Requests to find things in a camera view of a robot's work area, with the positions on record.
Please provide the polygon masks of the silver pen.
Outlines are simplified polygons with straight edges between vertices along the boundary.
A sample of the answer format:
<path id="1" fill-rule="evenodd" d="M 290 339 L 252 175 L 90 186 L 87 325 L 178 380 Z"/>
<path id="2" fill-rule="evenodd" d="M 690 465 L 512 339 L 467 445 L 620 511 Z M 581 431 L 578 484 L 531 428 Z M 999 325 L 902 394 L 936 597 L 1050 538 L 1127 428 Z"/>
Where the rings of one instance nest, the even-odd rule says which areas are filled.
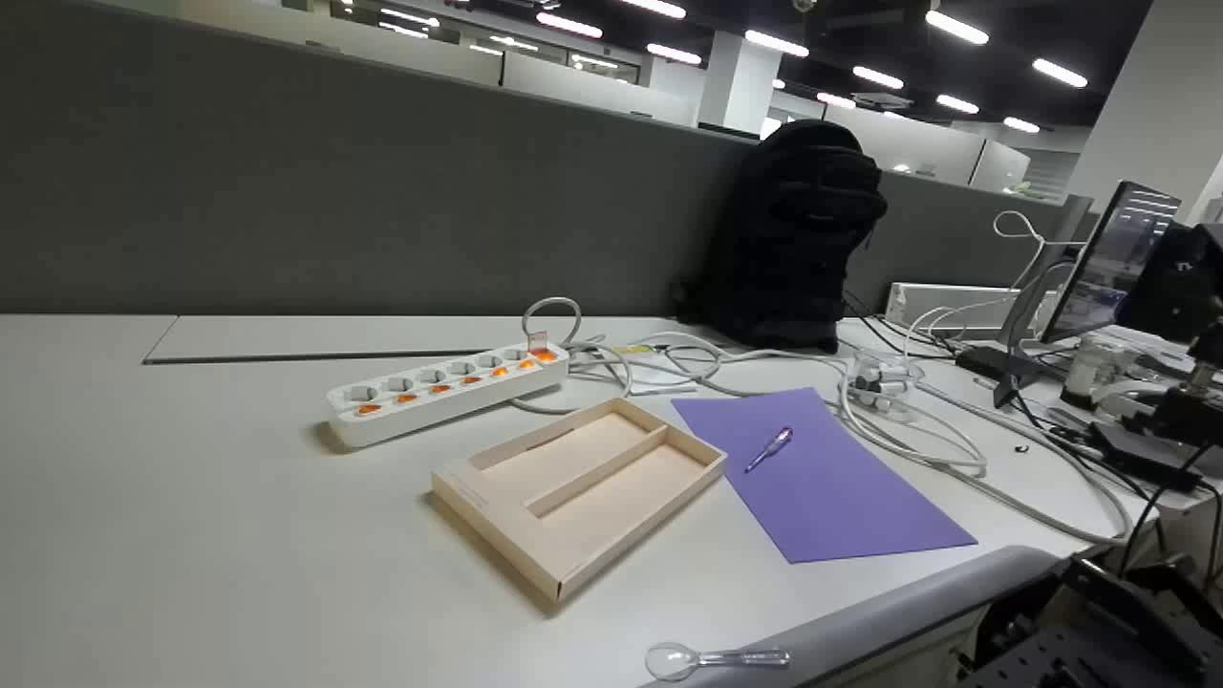
<path id="1" fill-rule="evenodd" d="M 785 426 L 743 475 L 760 472 L 771 456 L 780 456 L 790 445 L 790 435 L 796 435 L 796 428 Z"/>

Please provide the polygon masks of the wooden tray with divider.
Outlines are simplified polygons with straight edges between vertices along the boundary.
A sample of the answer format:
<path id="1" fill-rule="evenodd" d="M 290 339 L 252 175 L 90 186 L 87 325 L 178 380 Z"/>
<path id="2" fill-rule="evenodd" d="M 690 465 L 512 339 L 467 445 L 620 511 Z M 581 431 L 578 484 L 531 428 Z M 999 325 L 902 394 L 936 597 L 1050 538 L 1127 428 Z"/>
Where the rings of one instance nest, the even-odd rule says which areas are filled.
<path id="1" fill-rule="evenodd" d="M 432 493 L 549 608 L 722 478 L 726 456 L 613 397 L 432 475 Z"/>

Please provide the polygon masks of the white power strip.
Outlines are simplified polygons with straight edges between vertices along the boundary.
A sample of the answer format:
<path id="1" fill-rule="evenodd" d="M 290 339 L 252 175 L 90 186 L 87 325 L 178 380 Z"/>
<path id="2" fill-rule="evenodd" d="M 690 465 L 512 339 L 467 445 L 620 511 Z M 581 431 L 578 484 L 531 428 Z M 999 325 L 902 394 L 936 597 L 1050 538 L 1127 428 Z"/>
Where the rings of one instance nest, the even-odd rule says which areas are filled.
<path id="1" fill-rule="evenodd" d="M 503 343 L 335 386 L 329 394 L 329 428 L 343 449 L 371 449 L 549 389 L 566 376 L 566 349 Z"/>

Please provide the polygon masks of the purple paper sheet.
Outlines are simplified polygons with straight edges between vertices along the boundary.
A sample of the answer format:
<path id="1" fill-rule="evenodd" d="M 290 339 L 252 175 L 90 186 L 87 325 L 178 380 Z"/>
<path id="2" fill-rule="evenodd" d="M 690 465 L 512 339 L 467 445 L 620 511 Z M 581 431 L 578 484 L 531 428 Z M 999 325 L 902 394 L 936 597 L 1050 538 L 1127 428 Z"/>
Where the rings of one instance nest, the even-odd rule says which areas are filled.
<path id="1" fill-rule="evenodd" d="M 786 563 L 971 546 L 974 535 L 874 459 L 815 389 L 679 397 L 684 426 L 726 450 L 722 475 Z M 780 428 L 790 445 L 743 475 Z"/>

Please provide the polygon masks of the white box device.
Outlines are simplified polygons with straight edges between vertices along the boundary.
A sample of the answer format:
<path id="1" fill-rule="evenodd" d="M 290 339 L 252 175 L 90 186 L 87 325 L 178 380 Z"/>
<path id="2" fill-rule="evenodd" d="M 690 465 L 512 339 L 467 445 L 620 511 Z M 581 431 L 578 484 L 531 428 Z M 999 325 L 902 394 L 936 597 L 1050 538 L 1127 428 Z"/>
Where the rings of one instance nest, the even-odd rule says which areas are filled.
<path id="1" fill-rule="evenodd" d="M 1013 286 L 894 283 L 881 319 L 906 332 L 999 332 L 1013 309 Z"/>

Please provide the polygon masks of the computer monitor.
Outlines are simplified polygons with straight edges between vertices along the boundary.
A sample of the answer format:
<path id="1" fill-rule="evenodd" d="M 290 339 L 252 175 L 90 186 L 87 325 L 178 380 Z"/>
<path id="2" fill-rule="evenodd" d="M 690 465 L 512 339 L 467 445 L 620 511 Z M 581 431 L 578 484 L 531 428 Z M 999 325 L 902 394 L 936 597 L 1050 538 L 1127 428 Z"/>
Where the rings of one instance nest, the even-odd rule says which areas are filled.
<path id="1" fill-rule="evenodd" d="M 1053 343 L 1112 325 L 1157 239 L 1177 223 L 1177 209 L 1177 195 L 1124 180 L 1092 225 L 1053 301 L 1042 339 Z"/>

